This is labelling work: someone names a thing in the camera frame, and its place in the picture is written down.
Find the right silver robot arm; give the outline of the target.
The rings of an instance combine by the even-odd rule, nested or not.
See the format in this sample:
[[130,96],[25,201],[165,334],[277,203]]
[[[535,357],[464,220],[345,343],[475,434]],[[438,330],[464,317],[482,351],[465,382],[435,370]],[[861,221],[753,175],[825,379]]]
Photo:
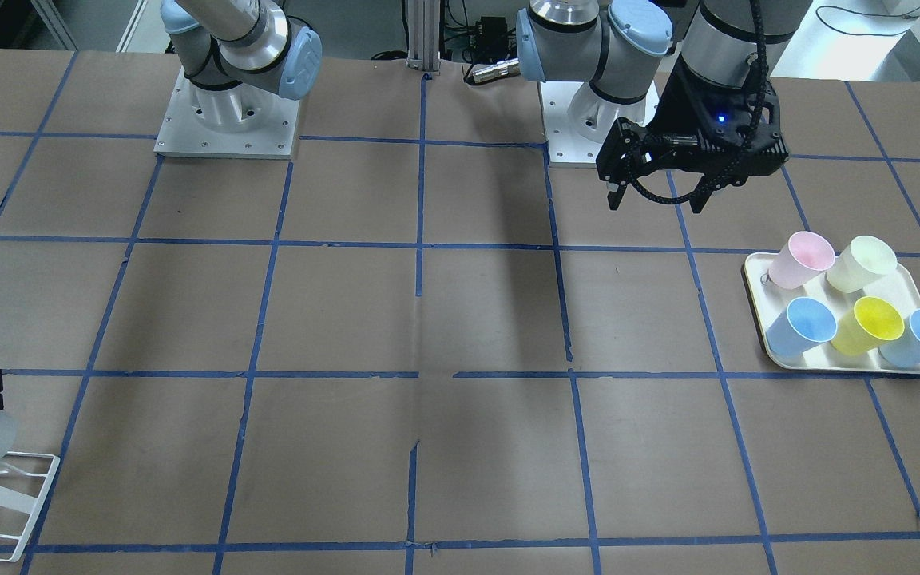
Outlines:
[[299,101],[314,86],[322,57],[318,34],[292,25],[274,1],[165,1],[161,18],[191,75],[216,73],[200,90],[249,86],[278,102]]

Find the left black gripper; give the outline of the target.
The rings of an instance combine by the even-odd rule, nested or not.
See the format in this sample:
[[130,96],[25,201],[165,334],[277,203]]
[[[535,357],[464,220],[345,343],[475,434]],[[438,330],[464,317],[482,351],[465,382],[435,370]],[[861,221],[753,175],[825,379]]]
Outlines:
[[607,204],[616,211],[623,185],[658,169],[700,173],[690,197],[700,214],[718,190],[716,175],[727,169],[731,185],[766,177],[790,157],[780,127],[780,101],[759,66],[746,65],[744,87],[726,88],[696,75],[685,63],[674,66],[654,118],[646,126],[616,119],[596,161],[607,182]]

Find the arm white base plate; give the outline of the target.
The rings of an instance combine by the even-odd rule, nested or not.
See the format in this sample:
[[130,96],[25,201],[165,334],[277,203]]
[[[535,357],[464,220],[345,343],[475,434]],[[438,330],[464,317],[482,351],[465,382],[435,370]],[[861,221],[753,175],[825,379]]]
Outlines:
[[660,103],[654,81],[629,105],[606,101],[583,81],[541,81],[539,88],[550,163],[559,167],[594,168],[616,119],[646,126]]
[[302,102],[241,84],[195,86],[180,69],[153,151],[183,159],[291,160]]

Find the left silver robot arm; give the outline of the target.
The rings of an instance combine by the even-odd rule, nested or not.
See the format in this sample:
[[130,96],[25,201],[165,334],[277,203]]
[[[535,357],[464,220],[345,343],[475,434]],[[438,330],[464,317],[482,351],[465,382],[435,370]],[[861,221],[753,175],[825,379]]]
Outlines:
[[600,143],[611,210],[625,193],[702,212],[788,161],[771,70],[808,1],[698,1],[676,36],[653,1],[530,1],[516,16],[529,81],[577,81],[573,117]]

